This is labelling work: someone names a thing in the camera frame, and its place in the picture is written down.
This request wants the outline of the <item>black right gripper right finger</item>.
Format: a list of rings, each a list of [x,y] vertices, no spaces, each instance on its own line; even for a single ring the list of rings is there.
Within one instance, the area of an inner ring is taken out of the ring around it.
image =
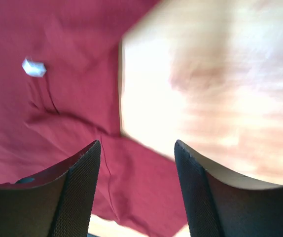
[[[174,153],[191,236],[283,237],[283,185],[242,175],[181,140]]]

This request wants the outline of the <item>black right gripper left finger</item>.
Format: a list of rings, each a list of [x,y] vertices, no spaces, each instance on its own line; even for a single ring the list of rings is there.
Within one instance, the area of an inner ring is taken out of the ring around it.
[[[86,237],[101,145],[15,183],[0,184],[0,237]]]

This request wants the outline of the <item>dark red t shirt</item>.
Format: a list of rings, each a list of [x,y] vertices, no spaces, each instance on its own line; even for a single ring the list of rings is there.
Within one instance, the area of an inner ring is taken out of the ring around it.
[[[150,237],[187,222],[176,165],[120,132],[123,35],[154,0],[0,0],[0,183],[99,140],[93,214]]]

